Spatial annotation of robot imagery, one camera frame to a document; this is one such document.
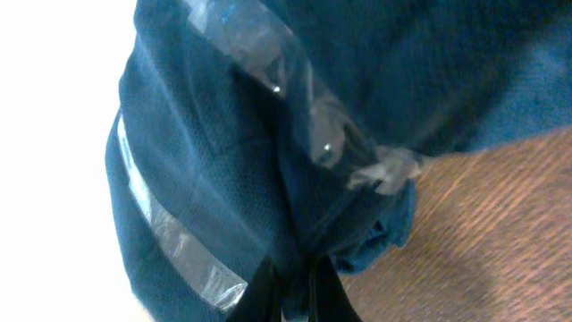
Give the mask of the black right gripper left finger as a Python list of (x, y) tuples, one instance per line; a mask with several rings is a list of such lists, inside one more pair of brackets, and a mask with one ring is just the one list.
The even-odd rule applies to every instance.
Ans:
[(281, 286), (275, 265), (265, 258), (226, 322), (281, 322)]

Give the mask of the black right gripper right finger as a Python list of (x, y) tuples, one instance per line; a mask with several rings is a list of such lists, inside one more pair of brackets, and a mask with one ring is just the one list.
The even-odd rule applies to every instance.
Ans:
[(308, 291), (309, 322), (362, 322), (329, 257), (312, 262)]

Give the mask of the teal taped cloth bundle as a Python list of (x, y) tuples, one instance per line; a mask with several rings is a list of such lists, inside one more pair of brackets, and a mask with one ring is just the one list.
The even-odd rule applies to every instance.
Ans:
[(226, 321), (260, 263), (282, 320), (309, 270), (408, 239), (438, 157), (571, 123), (564, 0), (139, 0), (105, 168), (157, 321)]

